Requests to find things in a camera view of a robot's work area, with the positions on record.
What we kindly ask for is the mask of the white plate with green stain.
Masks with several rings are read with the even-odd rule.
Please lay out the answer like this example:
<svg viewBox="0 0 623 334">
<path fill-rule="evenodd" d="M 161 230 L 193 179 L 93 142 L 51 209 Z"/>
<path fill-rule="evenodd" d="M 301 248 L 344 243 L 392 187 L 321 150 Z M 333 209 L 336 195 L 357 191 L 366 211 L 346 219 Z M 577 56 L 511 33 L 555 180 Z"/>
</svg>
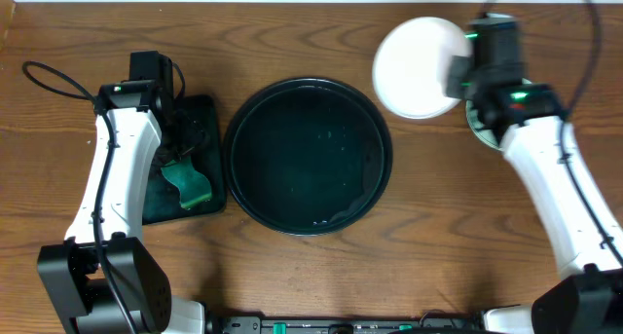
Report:
<svg viewBox="0 0 623 334">
<path fill-rule="evenodd" d="M 375 93 L 397 116 L 440 116 L 459 103 L 457 95 L 446 94 L 453 58 L 471 54 L 470 41 L 454 23 L 434 17 L 407 20 L 391 30 L 376 51 Z"/>
</svg>

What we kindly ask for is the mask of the green sponge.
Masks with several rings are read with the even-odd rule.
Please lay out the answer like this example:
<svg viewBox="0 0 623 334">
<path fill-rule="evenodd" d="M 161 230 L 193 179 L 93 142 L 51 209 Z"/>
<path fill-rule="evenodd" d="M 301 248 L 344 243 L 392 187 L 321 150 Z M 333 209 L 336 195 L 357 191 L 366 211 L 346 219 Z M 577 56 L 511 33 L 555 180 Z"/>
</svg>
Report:
<svg viewBox="0 0 623 334">
<path fill-rule="evenodd" d="M 211 183 L 205 175 L 194 168 L 191 157 L 171 161 L 163 166 L 161 171 L 165 180 L 178 190 L 179 203 L 183 209 L 192 209 L 212 199 Z"/>
</svg>

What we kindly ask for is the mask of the light green stained plate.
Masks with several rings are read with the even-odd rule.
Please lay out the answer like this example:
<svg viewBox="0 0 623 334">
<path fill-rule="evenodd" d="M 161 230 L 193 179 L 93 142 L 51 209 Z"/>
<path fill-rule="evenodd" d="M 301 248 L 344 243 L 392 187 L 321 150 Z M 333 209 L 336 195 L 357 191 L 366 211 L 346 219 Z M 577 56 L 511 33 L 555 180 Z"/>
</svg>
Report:
<svg viewBox="0 0 623 334">
<path fill-rule="evenodd" d="M 464 85 L 466 119 L 476 137 L 501 151 L 501 142 L 513 126 L 523 126 L 532 82 L 523 79 L 515 85 L 492 85 L 475 81 Z"/>
</svg>

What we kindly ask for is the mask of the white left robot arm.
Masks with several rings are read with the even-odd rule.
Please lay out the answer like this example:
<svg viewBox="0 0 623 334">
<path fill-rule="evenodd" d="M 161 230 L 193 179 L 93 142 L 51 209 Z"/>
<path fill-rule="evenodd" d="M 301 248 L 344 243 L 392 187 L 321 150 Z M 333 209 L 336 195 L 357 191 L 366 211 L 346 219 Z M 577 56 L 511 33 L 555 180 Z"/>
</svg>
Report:
<svg viewBox="0 0 623 334">
<path fill-rule="evenodd" d="M 37 272 L 67 333 L 203 333 L 203 304 L 175 297 L 142 240 L 150 166 L 162 132 L 151 111 L 96 119 L 85 195 L 60 244 L 41 248 Z"/>
</svg>

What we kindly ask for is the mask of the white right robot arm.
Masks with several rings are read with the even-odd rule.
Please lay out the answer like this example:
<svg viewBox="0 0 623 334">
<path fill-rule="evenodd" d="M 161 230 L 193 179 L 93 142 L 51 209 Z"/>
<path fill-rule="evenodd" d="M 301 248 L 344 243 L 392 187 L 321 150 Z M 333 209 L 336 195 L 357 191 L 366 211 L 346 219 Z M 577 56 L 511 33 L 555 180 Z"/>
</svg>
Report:
<svg viewBox="0 0 623 334">
<path fill-rule="evenodd" d="M 495 333 L 619 333 L 622 227 L 587 168 L 567 111 L 546 84 L 519 65 L 493 70 L 450 56 L 442 90 L 464 99 L 527 188 L 553 249 L 560 281 L 525 306 L 487 310 Z"/>
</svg>

